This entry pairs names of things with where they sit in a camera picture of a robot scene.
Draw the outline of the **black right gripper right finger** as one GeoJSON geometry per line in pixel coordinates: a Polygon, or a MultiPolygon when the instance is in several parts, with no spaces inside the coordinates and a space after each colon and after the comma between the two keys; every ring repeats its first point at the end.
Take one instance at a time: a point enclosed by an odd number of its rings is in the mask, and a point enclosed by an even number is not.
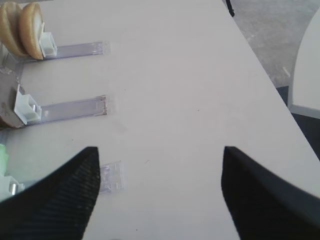
{"type": "Polygon", "coordinates": [[[223,152],[221,190],[242,240],[318,240],[320,199],[234,146],[223,152]]]}

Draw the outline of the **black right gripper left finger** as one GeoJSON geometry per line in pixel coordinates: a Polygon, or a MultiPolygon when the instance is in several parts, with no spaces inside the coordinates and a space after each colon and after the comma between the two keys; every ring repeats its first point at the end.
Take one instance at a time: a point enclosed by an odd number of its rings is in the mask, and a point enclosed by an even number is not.
{"type": "Polygon", "coordinates": [[[81,240],[101,186],[99,150],[88,146],[0,203],[2,240],[81,240]]]}

